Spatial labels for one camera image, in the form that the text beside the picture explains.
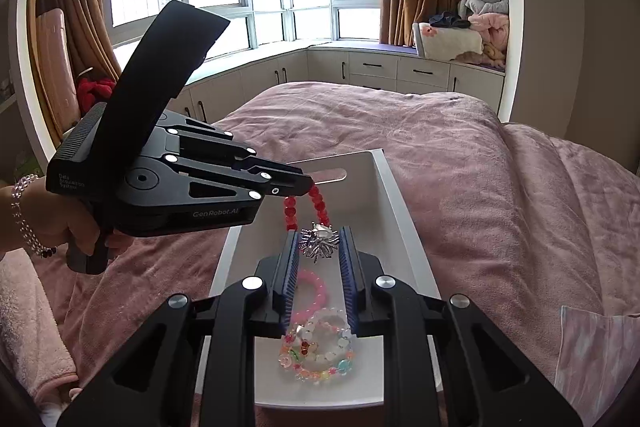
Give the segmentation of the left hand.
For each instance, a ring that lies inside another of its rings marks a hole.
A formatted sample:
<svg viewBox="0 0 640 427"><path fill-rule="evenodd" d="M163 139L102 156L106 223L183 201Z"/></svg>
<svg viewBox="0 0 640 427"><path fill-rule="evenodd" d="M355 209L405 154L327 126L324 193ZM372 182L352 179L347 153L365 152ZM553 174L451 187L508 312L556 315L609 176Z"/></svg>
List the left hand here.
<svg viewBox="0 0 640 427"><path fill-rule="evenodd" d="M20 206L21 217L38 242L47 248L60 247L73 239L80 251L91 256L98 243L100 228L82 202L70 196L49 192L46 179L37 178L27 184L20 200L13 197L14 186L1 187L1 257L23 248L25 235L14 217L14 204Z"/></svg>

